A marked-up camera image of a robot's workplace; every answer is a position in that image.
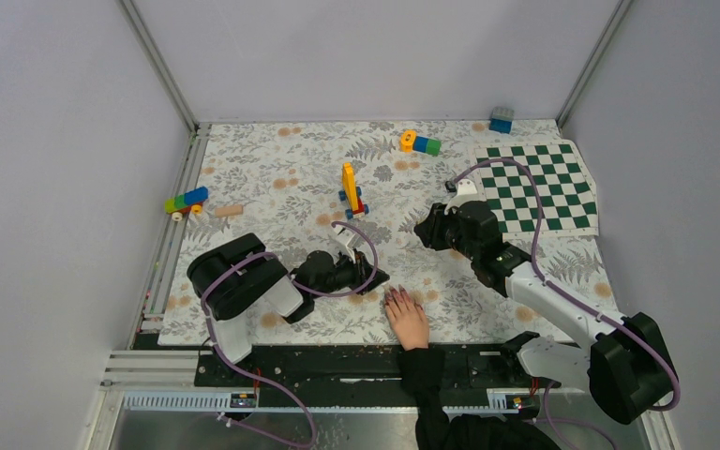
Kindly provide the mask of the black sleeved forearm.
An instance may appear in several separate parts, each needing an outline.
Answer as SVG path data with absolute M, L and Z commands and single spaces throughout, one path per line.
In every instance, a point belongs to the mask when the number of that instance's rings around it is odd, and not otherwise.
M 415 400 L 415 436 L 420 449 L 556 449 L 539 428 L 517 419 L 443 411 L 440 390 L 445 354 L 440 349 L 412 349 L 397 357 L 402 389 Z

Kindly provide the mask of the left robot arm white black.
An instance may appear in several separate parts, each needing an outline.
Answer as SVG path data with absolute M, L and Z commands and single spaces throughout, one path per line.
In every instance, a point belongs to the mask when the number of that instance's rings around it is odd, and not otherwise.
M 287 269 L 254 233 L 204 252 L 187 268 L 187 278 L 201 301 L 208 335 L 221 351 L 217 373 L 232 385 L 247 382 L 253 361 L 246 311 L 263 300 L 287 323 L 297 323 L 315 309 L 315 300 L 366 294 L 390 276 L 356 248 L 360 237 L 339 230 L 344 246 L 336 257 L 312 251 L 299 266 Z

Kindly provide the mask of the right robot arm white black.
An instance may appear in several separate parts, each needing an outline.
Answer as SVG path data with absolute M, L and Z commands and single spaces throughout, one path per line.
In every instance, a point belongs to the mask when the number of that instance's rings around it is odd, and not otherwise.
M 624 425 L 658 410 L 665 397 L 678 399 L 679 379 L 657 323 L 644 313 L 605 312 L 547 278 L 532 255 L 503 239 L 485 202 L 435 203 L 414 232 L 426 248 L 459 252 L 484 286 L 533 309 L 572 339 L 558 344 L 523 332 L 509 340 L 512 353 L 500 362 L 509 384 L 534 377 L 580 390 Z

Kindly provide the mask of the person's hand dark nails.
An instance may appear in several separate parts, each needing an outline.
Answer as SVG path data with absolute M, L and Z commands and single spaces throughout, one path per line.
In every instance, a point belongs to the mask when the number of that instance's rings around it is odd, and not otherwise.
M 385 292 L 384 310 L 391 329 L 404 351 L 428 348 L 427 315 L 403 287 L 391 287 Z

